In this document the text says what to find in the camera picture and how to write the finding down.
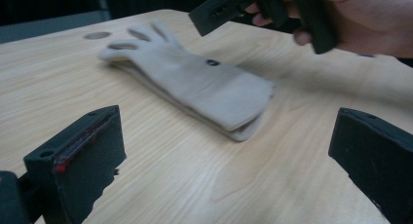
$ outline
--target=white glove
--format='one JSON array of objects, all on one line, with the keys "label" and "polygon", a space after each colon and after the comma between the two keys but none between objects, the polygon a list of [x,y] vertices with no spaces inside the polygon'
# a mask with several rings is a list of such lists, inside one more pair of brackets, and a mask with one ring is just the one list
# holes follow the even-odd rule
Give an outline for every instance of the white glove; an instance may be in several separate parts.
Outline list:
[{"label": "white glove", "polygon": [[275,84],[238,67],[188,53],[160,22],[129,28],[137,39],[100,52],[153,92],[237,141],[252,136]]}]

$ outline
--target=black device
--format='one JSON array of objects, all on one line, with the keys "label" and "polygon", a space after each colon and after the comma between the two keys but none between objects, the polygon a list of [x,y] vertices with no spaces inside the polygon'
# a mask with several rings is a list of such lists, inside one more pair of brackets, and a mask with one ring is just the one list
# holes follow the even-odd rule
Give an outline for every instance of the black device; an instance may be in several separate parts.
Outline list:
[{"label": "black device", "polygon": [[[202,36],[209,34],[225,22],[244,13],[244,9],[257,2],[263,16],[271,18],[274,26],[288,19],[282,0],[206,0],[189,14]],[[294,0],[304,28],[312,34],[313,49],[317,55],[337,46],[337,36],[321,0]]]},{"label": "black device", "polygon": [[25,156],[22,177],[0,171],[0,223],[82,223],[125,158],[119,107],[86,114]]},{"label": "black device", "polygon": [[328,155],[391,223],[413,223],[412,134],[374,115],[341,108]]}]

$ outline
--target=table surface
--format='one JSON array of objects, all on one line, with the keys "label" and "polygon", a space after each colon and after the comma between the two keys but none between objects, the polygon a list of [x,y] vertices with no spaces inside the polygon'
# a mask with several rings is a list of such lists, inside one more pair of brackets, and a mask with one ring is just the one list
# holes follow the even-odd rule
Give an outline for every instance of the table surface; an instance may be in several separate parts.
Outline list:
[{"label": "table surface", "polygon": [[[277,82],[251,139],[232,141],[97,58],[151,19],[191,53]],[[111,35],[85,38],[102,31]],[[393,57],[316,56],[254,26],[229,22],[201,37],[171,10],[111,20],[0,45],[0,169],[23,175],[25,155],[117,104],[128,158],[85,223],[388,223],[327,151],[340,107],[413,132],[412,81]]]}]

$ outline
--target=wood grain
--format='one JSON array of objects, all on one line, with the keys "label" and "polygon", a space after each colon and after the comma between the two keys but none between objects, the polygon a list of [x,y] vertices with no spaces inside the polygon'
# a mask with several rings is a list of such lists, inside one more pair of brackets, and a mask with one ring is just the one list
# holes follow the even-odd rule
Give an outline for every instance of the wood grain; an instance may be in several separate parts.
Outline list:
[{"label": "wood grain", "polygon": [[[194,54],[277,82],[253,138],[230,140],[97,59],[150,19]],[[84,38],[99,31],[111,35]],[[327,150],[340,107],[413,132],[412,81],[392,57],[316,56],[267,29],[230,22],[201,37],[170,10],[116,19],[0,45],[0,169],[24,174],[26,154],[119,104],[128,158],[85,223],[387,223]]]}]

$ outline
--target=human hand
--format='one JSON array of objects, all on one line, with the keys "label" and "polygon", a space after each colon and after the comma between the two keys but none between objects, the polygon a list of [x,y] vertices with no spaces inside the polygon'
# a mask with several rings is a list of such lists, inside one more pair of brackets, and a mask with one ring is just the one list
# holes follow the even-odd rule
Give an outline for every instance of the human hand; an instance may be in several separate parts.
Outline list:
[{"label": "human hand", "polygon": [[[362,55],[413,57],[413,0],[326,0],[327,11],[339,38],[338,49]],[[299,18],[292,0],[284,0],[289,16]],[[271,22],[256,4],[245,9],[257,14],[252,22]],[[303,29],[294,32],[298,45],[311,42]]]}]

